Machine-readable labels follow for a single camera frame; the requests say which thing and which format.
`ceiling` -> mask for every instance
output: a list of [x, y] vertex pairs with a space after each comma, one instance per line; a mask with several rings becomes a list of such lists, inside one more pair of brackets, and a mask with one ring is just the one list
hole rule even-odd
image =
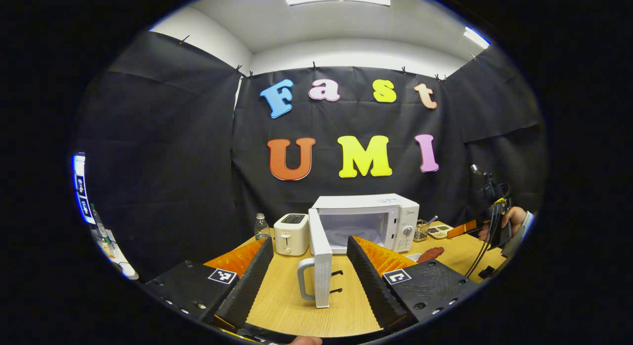
[[397, 41], [466, 61], [483, 50], [464, 37], [465, 21], [433, 0], [391, 0], [390, 7], [362, 2], [289, 7], [285, 0], [197, 0], [189, 6], [222, 25], [253, 54], [324, 39]]

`toaster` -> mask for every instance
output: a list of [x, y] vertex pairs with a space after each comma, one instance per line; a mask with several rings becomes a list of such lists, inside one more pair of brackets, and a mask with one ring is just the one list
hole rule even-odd
[[307, 214], [286, 214], [273, 226], [275, 250], [279, 255], [301, 256], [310, 243], [310, 222]]

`microwave door handle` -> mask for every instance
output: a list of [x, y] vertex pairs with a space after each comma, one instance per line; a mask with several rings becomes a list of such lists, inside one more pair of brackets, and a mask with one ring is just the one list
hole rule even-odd
[[314, 267], [314, 266], [315, 266], [314, 258], [303, 259], [297, 265], [297, 278], [299, 278], [299, 292], [301, 292], [301, 297], [307, 301], [315, 301], [317, 299], [315, 298], [314, 295], [308, 295], [308, 293], [306, 293], [306, 280], [305, 280], [305, 277], [303, 277], [303, 271], [305, 271], [307, 268]]

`clip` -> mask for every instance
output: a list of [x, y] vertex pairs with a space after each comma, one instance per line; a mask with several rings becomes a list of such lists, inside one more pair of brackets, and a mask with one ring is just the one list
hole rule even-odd
[[185, 40], [187, 40], [187, 39], [188, 39], [188, 37], [189, 37], [189, 36], [191, 36], [191, 35], [187, 35], [187, 37], [185, 37], [184, 39], [182, 39], [182, 40], [180, 41], [180, 43], [178, 43], [178, 44], [179, 44], [179, 45], [181, 45], [181, 44], [182, 44]]

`white wall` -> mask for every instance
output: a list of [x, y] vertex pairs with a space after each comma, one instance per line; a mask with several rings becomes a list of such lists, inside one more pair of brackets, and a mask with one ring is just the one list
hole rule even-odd
[[441, 78], [466, 61], [449, 54], [408, 43], [374, 39], [333, 39], [294, 43], [253, 55], [253, 74], [316, 66], [357, 66], [401, 70]]
[[193, 7], [184, 7], [160, 21], [151, 30], [177, 39], [189, 35], [186, 43], [221, 59], [232, 67], [240, 64], [240, 72], [248, 75], [253, 53], [233, 34]]

